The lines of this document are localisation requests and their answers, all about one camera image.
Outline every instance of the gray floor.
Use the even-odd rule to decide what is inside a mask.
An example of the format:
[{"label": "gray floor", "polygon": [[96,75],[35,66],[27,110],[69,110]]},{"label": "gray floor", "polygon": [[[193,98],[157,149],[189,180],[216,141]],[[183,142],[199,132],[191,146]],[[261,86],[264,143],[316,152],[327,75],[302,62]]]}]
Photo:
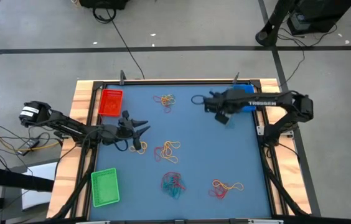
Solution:
[{"label": "gray floor", "polygon": [[[270,14],[276,0],[264,1]],[[133,0],[118,14],[116,24],[133,47],[258,45],[254,35],[263,20],[257,0]],[[320,45],[345,45],[346,40],[351,45],[351,9],[337,25],[338,31]],[[310,34],[303,41],[316,40]],[[279,41],[278,45],[293,43]],[[111,24],[97,23],[89,9],[68,0],[1,0],[0,49],[67,47],[123,47],[123,43]],[[279,54],[288,77],[302,54]],[[236,72],[245,78],[278,77],[271,52],[140,52],[134,56],[147,78],[231,78]],[[17,118],[23,102],[45,101],[67,114],[78,79],[117,78],[121,69],[128,78],[140,78],[127,53],[0,55],[0,124],[27,136]],[[351,218],[351,51],[306,52],[306,61],[289,88],[309,94],[315,103],[314,119],[301,124],[301,129],[322,215]],[[1,129],[0,134],[9,136]],[[22,159],[27,164],[55,159],[59,150],[34,152]],[[17,157],[3,156],[10,167],[22,165]],[[7,217],[16,216],[12,214],[17,209],[19,204],[14,204]]]}]

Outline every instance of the green basket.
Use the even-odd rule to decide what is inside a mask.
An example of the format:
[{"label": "green basket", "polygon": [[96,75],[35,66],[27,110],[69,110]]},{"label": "green basket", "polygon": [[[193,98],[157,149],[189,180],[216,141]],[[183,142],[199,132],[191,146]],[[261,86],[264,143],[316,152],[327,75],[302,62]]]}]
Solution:
[{"label": "green basket", "polygon": [[91,174],[94,207],[120,201],[116,169],[110,168]]}]

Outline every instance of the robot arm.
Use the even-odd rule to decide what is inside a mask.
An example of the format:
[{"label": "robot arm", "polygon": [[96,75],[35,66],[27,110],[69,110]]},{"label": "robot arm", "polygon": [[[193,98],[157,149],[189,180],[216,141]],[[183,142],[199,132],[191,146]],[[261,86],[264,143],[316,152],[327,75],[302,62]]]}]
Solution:
[{"label": "robot arm", "polygon": [[313,118],[313,103],[307,95],[296,91],[285,93],[245,93],[244,90],[230,89],[223,93],[213,93],[204,97],[206,112],[216,113],[215,119],[226,124],[226,114],[239,113],[244,106],[280,106],[287,112],[277,123],[264,128],[264,141],[277,144],[279,136],[296,128],[297,122],[307,122]]},{"label": "robot arm", "polygon": [[23,126],[48,126],[57,130],[55,134],[58,137],[61,138],[62,134],[68,134],[79,144],[86,138],[92,143],[102,142],[105,145],[133,139],[135,149],[140,150],[141,143],[139,142],[139,137],[150,128],[147,126],[135,131],[134,128],[146,124],[147,121],[129,119],[127,111],[122,112],[122,118],[119,119],[117,126],[111,124],[87,126],[63,115],[59,111],[52,110],[47,103],[31,101],[24,103],[24,106],[19,115]]}]

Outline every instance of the pile of rubber bands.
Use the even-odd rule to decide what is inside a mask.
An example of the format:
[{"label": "pile of rubber bands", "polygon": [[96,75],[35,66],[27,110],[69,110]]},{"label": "pile of rubber bands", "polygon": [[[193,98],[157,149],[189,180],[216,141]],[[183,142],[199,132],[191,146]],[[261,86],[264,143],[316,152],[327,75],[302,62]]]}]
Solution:
[{"label": "pile of rubber bands", "polygon": [[158,146],[154,150],[154,157],[156,162],[159,162],[162,158],[176,164],[178,163],[177,156],[173,156],[172,149],[179,149],[181,147],[181,142],[179,141],[166,141],[163,146]]},{"label": "pile of rubber bands", "polygon": [[176,103],[176,98],[172,94],[162,95],[162,97],[153,96],[153,100],[156,103],[161,103],[164,106],[163,110],[165,113],[170,113],[171,105],[174,105]]},{"label": "pile of rubber bands", "polygon": [[130,146],[130,151],[131,152],[138,152],[140,155],[144,154],[146,149],[148,148],[148,144],[144,141],[140,141],[140,143],[141,143],[140,150],[136,150],[136,148],[134,146]]},{"label": "pile of rubber bands", "polygon": [[181,174],[177,172],[168,172],[164,174],[161,187],[163,192],[167,193],[174,199],[178,199],[181,192],[185,190],[185,185],[184,181],[181,179]]},{"label": "pile of rubber bands", "polygon": [[214,190],[209,190],[208,194],[212,197],[216,197],[218,199],[223,199],[225,197],[225,195],[227,194],[227,192],[231,189],[237,189],[242,191],[244,189],[243,184],[237,182],[235,184],[233,184],[231,187],[229,187],[227,184],[223,184],[221,183],[221,181],[219,180],[213,180],[212,183]]}]

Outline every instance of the blue mat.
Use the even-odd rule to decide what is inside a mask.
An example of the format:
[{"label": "blue mat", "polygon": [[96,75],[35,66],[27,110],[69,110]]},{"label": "blue mat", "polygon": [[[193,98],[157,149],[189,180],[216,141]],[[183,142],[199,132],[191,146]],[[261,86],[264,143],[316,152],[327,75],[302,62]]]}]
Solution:
[{"label": "blue mat", "polygon": [[[120,202],[94,208],[90,221],[173,220],[209,218],[268,218],[269,202],[251,113],[234,114],[227,126],[205,113],[203,105],[193,105],[193,95],[208,95],[230,86],[108,86],[124,90],[122,111],[136,120],[148,120],[151,128],[141,140],[145,154],[120,152],[114,145],[100,145],[96,170],[115,167],[118,171]],[[170,113],[153,96],[173,94]],[[118,118],[105,117],[104,124],[117,124]],[[173,164],[156,162],[154,148],[165,141],[180,141],[173,150],[179,159]],[[161,190],[166,172],[181,173],[186,191],[178,200]],[[223,183],[241,182],[245,189],[231,190],[223,200],[208,195],[213,179]]]}]

